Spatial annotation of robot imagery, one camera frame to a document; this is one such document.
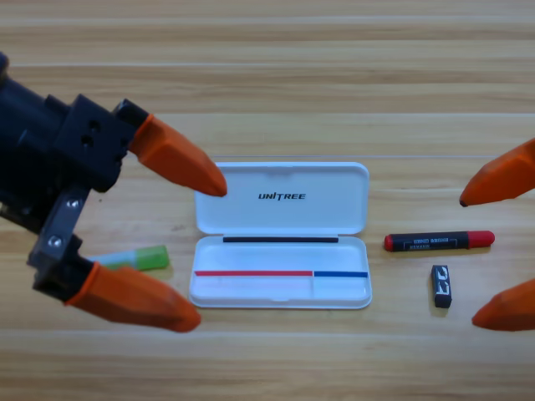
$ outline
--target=eraser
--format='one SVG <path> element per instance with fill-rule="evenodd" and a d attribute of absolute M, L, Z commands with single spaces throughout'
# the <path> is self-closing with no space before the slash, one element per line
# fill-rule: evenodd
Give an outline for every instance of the eraser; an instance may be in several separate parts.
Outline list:
<path fill-rule="evenodd" d="M 451 305 L 450 271 L 446 265 L 434 265 L 431 269 L 435 306 L 447 309 Z"/>

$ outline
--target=orange finger pad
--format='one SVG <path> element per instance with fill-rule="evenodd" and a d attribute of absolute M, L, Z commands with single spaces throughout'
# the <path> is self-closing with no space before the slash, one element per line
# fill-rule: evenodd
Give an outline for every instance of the orange finger pad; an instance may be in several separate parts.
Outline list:
<path fill-rule="evenodd" d="M 201 316 L 164 282 L 130 267 L 111 271 L 95 263 L 80 292 L 65 303 L 111 322 L 189 332 Z"/>
<path fill-rule="evenodd" d="M 535 279 L 500 292 L 471 321 L 491 330 L 535 329 Z"/>

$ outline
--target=orange fingertip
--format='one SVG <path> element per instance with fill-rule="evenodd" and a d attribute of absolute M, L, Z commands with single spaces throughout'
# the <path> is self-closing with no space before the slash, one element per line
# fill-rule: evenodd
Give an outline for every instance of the orange fingertip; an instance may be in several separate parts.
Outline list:
<path fill-rule="evenodd" d="M 475 326 L 490 330 L 535 329 L 535 280 L 500 292 L 477 311 L 471 321 Z"/>
<path fill-rule="evenodd" d="M 172 287 L 131 267 L 95 263 L 82 289 L 65 305 L 111 322 L 190 332 L 201 323 L 195 307 Z"/>
<path fill-rule="evenodd" d="M 130 151 L 141 164 L 175 184 L 207 195 L 227 194 L 225 177 L 207 154 L 153 114 L 137 130 Z"/>
<path fill-rule="evenodd" d="M 462 206 L 513 199 L 535 188 L 535 140 L 484 165 L 461 194 Z"/>

